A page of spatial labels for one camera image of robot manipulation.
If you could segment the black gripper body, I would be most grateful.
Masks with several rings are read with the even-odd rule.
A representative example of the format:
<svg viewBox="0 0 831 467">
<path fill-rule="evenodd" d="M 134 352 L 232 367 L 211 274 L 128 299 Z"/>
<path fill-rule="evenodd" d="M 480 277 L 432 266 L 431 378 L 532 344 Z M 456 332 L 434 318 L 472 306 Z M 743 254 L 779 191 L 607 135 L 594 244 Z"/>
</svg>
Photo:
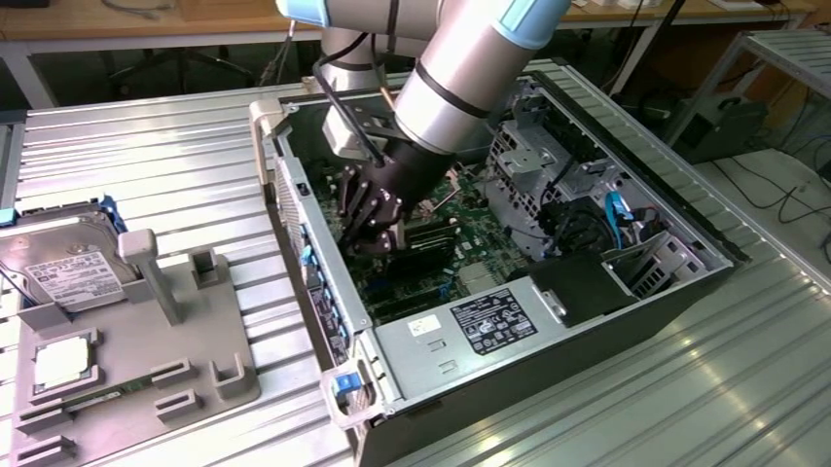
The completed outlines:
<svg viewBox="0 0 831 467">
<path fill-rule="evenodd" d="M 391 139 L 383 150 L 384 165 L 364 171 L 368 195 L 360 225 L 380 230 L 411 216 L 416 205 L 443 181 L 455 154 L 436 154 L 411 140 Z"/>
</svg>

